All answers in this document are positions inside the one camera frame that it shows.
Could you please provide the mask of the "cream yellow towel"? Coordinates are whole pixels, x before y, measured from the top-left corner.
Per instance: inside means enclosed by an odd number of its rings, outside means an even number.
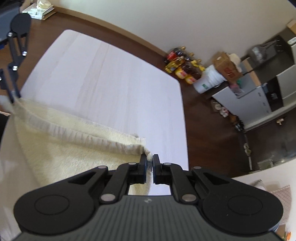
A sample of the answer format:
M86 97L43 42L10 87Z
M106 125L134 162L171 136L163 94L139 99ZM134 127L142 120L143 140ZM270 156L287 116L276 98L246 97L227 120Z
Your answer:
M1 197L16 200L46 186L97 166L116 169L152 154L144 139L119 132L26 99L11 103L1 148Z

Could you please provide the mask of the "white box on floor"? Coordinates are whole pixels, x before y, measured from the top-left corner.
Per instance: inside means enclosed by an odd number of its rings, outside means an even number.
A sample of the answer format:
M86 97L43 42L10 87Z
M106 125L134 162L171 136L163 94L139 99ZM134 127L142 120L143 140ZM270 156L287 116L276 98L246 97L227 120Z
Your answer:
M36 20L46 20L50 16L56 13L54 5L47 0L37 0L35 3L32 3L22 13L27 13L31 18Z

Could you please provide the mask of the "white grey cabinet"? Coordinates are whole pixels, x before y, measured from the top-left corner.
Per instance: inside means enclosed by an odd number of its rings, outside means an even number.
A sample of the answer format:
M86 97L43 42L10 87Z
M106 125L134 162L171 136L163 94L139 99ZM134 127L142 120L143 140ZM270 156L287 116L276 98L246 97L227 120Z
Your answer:
M248 131L295 108L295 45L261 66L246 58L241 78L242 93L226 86L212 97L239 117Z

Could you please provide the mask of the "white plastic bucket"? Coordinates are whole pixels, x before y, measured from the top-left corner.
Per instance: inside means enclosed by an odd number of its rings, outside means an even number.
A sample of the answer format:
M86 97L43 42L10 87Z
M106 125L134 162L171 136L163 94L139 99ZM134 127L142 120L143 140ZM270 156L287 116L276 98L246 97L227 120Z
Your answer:
M203 71L201 78L193 83L193 87L201 94L226 81L225 77L216 70L214 65L210 65Z

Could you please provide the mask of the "cardboard box with red print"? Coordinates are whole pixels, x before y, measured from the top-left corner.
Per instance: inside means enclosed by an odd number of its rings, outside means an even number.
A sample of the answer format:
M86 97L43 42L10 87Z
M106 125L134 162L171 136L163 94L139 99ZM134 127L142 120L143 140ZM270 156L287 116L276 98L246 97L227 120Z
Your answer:
M242 77L242 73L238 72L234 64L230 61L228 53L218 52L213 57L212 62L216 70L222 74L229 83L234 84Z

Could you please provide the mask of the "straw hat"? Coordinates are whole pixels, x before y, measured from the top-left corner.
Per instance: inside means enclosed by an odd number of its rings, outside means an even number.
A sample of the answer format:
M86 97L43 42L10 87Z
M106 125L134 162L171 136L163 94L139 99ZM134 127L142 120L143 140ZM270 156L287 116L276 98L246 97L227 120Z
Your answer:
M235 53L232 53L232 54L228 54L228 57L230 61L234 64L237 71L241 73L242 72L242 69L240 67L241 59L239 58L239 56L236 55Z

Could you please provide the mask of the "cooking oil bottles group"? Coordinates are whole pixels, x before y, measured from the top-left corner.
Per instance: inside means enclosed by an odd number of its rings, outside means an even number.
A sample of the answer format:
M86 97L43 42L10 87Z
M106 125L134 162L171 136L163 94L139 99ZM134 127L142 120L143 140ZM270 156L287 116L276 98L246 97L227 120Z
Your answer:
M188 52L185 46L171 49L164 57L165 71L174 73L180 80L188 84L197 82L205 71L201 59L196 59L193 52Z

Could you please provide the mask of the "grey hanging bag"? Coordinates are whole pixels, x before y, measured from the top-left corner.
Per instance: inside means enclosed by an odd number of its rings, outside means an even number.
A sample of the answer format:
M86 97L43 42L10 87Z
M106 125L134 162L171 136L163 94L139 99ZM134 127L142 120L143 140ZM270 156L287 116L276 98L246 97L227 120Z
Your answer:
M256 45L248 51L249 57L256 63L262 64L277 55L277 41Z

